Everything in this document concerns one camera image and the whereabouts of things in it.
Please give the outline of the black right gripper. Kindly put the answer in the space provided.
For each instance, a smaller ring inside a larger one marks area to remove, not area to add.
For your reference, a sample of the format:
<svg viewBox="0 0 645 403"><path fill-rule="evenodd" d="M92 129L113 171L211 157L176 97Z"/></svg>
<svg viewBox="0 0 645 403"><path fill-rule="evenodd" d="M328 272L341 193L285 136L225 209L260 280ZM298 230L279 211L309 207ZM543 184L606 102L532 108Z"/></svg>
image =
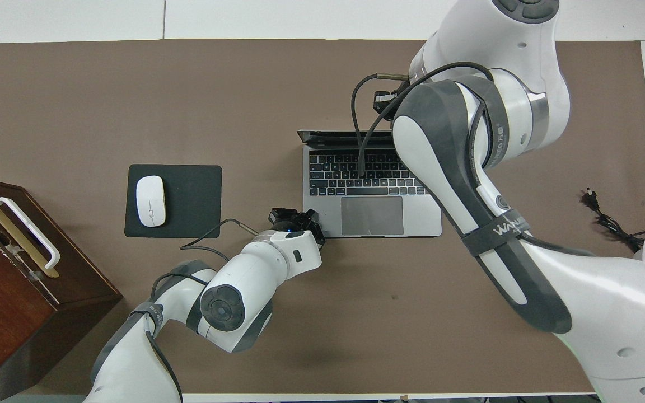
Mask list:
<svg viewBox="0 0 645 403"><path fill-rule="evenodd" d="M400 84L397 90L389 92L384 90L378 90L374 92L373 96L373 109L378 114L382 112L391 104L392 102L392 113L397 113L399 106L404 101L406 95L409 93L410 84Z"/></svg>

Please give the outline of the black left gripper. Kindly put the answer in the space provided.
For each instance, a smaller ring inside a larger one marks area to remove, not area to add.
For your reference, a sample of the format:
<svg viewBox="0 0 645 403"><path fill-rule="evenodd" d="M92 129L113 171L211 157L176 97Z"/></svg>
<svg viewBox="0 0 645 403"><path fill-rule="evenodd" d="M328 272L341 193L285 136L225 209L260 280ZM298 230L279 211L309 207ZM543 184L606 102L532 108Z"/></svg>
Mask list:
<svg viewBox="0 0 645 403"><path fill-rule="evenodd" d="M326 243L325 236L315 220L315 210L308 209L302 214L302 218L297 217L299 212L291 208L272 208L268 220L272 223L274 231L281 232L302 232L310 231L315 238L318 249L322 249Z"/></svg>

